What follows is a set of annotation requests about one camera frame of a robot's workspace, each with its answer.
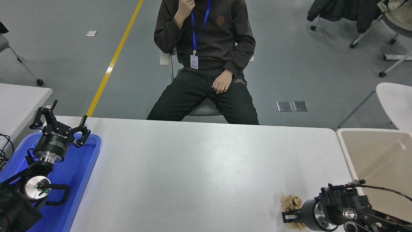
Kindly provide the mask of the person's left hand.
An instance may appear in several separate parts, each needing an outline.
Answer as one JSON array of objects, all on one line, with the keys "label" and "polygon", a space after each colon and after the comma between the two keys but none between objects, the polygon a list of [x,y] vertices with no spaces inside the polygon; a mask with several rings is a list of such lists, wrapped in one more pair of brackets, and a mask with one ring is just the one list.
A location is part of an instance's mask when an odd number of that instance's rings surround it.
[{"label": "person's left hand", "polygon": [[224,70],[212,84],[212,88],[216,94],[222,94],[228,91],[232,81],[233,73],[229,70]]}]

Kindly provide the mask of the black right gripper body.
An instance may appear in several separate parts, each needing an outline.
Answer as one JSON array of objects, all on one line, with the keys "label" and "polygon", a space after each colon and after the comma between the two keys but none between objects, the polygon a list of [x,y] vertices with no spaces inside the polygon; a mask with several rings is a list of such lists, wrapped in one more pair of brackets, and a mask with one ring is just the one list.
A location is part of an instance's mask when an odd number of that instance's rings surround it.
[{"label": "black right gripper body", "polygon": [[317,200],[306,201],[300,210],[300,222],[304,223],[310,230],[323,231],[325,215],[322,206]]}]

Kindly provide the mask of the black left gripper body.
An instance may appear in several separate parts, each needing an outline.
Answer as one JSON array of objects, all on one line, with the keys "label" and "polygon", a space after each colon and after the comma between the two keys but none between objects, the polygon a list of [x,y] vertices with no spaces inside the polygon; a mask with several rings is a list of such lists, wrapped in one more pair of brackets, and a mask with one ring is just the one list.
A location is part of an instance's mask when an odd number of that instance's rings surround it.
[{"label": "black left gripper body", "polygon": [[46,125],[42,130],[42,135],[34,148],[33,154],[40,158],[46,152],[56,154],[57,160],[65,160],[70,144],[74,141],[74,136],[69,133],[70,126],[65,124],[57,125],[55,130],[53,125]]}]

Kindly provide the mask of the person's right hand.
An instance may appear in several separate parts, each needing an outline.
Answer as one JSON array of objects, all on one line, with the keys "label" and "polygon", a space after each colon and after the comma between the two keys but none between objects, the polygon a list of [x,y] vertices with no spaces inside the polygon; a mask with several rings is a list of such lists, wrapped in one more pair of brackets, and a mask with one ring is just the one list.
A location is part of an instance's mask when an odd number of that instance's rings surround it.
[{"label": "person's right hand", "polygon": [[182,29],[184,21],[191,14],[194,7],[195,7],[194,0],[179,0],[178,1],[178,10],[175,13],[173,19],[179,29]]}]

